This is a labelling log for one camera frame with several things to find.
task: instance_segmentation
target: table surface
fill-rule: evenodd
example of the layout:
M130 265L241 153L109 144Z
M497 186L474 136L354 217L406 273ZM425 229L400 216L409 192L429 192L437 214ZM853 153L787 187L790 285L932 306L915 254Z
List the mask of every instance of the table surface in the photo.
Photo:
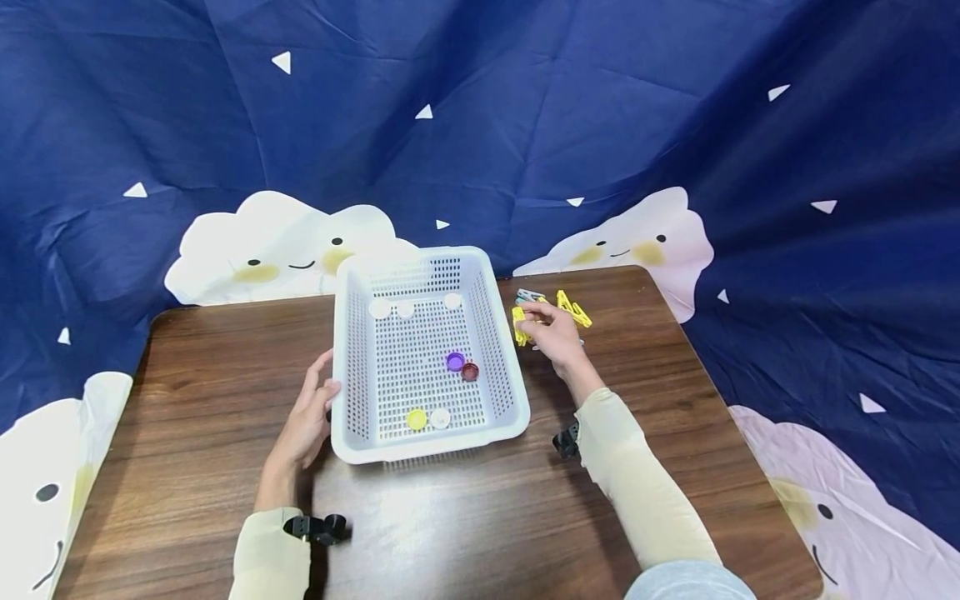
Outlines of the table surface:
M499 282L565 289L607 384L759 598L822 581L723 400L636 267ZM226 598L237 534L306 367L333 342L333 298L168 311L154 331L57 598ZM514 440L352 467L325 452L303 508L350 519L314 552L308 597L621 598L639 566L613 509L551 438L573 404L544 356L518 355L532 417Z

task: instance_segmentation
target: white plastic basket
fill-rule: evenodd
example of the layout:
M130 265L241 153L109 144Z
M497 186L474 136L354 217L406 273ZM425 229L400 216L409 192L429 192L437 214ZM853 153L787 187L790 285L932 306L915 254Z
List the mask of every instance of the white plastic basket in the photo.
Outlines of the white plastic basket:
M459 294L460 305L444 304ZM374 299L392 305L376 319ZM412 317L396 305L413 302ZM514 438L530 422L530 403L513 335L486 253L473 247L427 248L416 260L354 256L337 272L333 377L333 451L352 464L398 461ZM480 369L474 382L446 367L450 352ZM417 431L407 416L449 412L446 428Z

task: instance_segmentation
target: wrist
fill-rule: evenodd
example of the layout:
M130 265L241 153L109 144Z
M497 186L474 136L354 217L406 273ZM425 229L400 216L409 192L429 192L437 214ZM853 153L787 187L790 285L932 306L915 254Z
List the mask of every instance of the wrist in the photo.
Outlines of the wrist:
M593 371L593 364L590 363L587 354L582 350L557 365L557 374L567 383L569 383L571 378L591 371Z
M561 379L566 383L566 387L573 396L573 403L579 409L591 394L606 387L600 374L593 367L593 363L587 358L586 354L567 363L561 371L558 371Z
M253 510L259 513L296 506L299 473L296 463L280 461L273 456L267 459L260 473L260 486Z
M298 461L290 460L286 457L279 456L276 452L271 452L270 456L267 457L266 463L263 465L263 477L268 476L273 479L285 478L288 476L296 477L300 472L300 463Z

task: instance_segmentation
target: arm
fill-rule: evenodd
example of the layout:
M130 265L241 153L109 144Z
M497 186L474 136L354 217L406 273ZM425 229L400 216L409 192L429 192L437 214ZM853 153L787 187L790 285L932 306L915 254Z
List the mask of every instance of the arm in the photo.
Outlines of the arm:
M332 356L325 352L307 370L300 396L260 474L253 515L244 522L233 557L229 600L302 600L310 585L310 544L283 531L302 515L296 508L297 479L320 453L330 434L326 413L340 384L320 371Z
M573 395L583 465L613 504L640 566L683 559L720 564L693 506L650 450L630 409L590 363L570 316L545 302L521 306L528 314L522 330Z

